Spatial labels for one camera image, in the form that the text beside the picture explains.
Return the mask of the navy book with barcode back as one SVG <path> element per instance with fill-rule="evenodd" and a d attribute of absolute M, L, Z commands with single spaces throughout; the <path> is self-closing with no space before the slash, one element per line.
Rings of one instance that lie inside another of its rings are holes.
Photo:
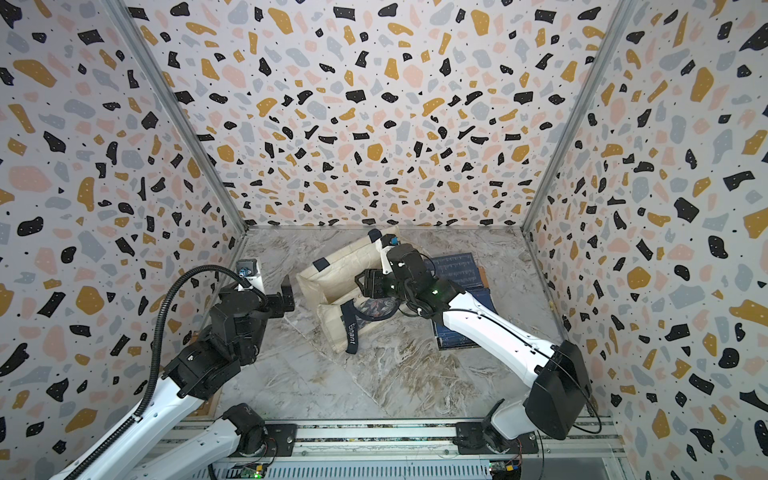
<path fill-rule="evenodd" d="M 455 282 L 466 290 L 481 289 L 485 282 L 471 253 L 433 257 L 435 274 L 440 279 Z"/>

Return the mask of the cream canvas tote bag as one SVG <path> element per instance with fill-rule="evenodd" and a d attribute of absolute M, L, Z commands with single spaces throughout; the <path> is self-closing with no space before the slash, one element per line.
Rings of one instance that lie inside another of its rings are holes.
<path fill-rule="evenodd" d="M 356 241 L 323 256 L 297 275 L 308 308 L 317 316 L 333 350 L 354 355 L 361 334 L 399 313 L 393 297 L 362 295 L 355 276 L 381 267 L 381 240 L 397 237 L 400 229 L 372 229 Z"/>

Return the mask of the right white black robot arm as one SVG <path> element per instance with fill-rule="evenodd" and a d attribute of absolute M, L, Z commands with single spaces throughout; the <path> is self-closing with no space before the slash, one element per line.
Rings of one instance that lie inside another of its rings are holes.
<path fill-rule="evenodd" d="M 456 282 L 438 277 L 410 244 L 387 235 L 377 246 L 381 265 L 355 277 L 370 299 L 394 298 L 421 318 L 457 332 L 509 368 L 526 390 L 498 401 L 481 422 L 486 447 L 507 452 L 516 439 L 538 431 L 564 440 L 589 407 L 591 385 L 581 351 L 565 340 L 555 344 L 505 320 Z"/>

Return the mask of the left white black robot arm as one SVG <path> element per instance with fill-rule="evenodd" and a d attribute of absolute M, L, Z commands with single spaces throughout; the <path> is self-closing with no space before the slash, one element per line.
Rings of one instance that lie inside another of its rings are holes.
<path fill-rule="evenodd" d="M 243 367 L 253 364 L 269 320 L 295 309 L 288 278 L 266 295 L 252 279 L 240 278 L 211 310 L 198 340 L 163 369 L 152 373 L 136 410 L 96 445 L 57 473 L 59 479 L 185 479 L 232 454 L 254 459 L 277 456 L 265 420 L 241 403 L 229 408 L 202 433 L 148 460 L 152 449 L 177 424 L 209 400 Z"/>

